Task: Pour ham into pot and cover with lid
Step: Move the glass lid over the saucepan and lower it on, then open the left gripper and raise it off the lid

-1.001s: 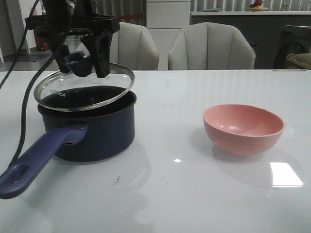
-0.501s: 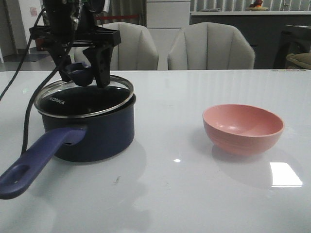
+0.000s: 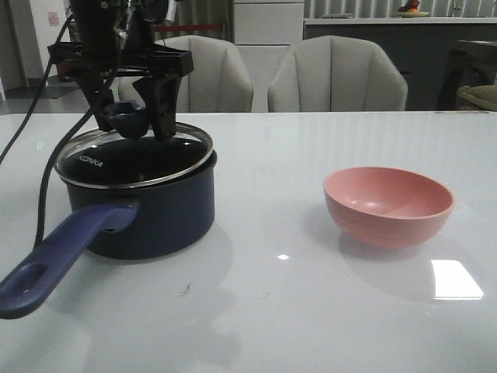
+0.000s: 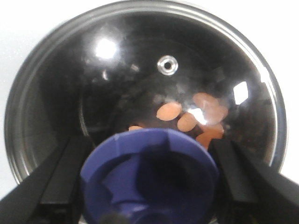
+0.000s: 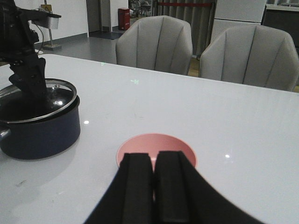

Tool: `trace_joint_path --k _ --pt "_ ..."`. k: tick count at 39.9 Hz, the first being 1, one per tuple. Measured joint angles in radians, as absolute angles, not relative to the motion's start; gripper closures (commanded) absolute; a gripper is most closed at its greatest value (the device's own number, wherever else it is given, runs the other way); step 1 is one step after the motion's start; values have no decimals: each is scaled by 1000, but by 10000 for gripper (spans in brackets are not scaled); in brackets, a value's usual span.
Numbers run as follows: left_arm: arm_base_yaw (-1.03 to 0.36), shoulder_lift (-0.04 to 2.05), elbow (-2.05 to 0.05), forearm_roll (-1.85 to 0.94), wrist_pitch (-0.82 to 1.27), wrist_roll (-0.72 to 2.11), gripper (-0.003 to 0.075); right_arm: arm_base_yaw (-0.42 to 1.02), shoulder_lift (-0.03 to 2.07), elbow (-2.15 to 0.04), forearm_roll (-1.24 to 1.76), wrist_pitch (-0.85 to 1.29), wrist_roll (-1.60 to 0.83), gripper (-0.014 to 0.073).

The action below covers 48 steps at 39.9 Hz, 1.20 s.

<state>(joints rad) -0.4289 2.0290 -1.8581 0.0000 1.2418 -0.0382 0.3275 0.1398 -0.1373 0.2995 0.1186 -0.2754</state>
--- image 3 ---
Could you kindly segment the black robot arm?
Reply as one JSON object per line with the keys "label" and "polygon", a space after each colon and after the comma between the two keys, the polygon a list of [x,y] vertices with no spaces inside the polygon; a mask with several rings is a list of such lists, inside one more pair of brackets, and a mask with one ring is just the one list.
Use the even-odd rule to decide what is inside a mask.
{"label": "black robot arm", "polygon": [[89,103],[101,131],[137,139],[153,131],[176,134],[176,102],[184,76],[193,71],[190,51],[155,43],[152,27],[165,20],[167,1],[72,1],[78,42],[50,46],[54,62]]}

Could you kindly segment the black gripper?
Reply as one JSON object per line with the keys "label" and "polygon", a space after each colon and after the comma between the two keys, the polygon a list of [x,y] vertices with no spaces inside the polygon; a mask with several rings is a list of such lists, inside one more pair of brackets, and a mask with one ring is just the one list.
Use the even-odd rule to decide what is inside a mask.
{"label": "black gripper", "polygon": [[48,47],[54,63],[71,62],[71,78],[82,90],[101,131],[113,127],[103,109],[114,103],[110,88],[104,88],[100,72],[115,66],[142,71],[165,71],[156,77],[143,77],[133,83],[143,99],[157,141],[176,134],[176,103],[181,77],[193,71],[190,51],[178,50],[153,41],[151,27],[168,18],[166,11],[74,11],[79,42],[55,42]]}

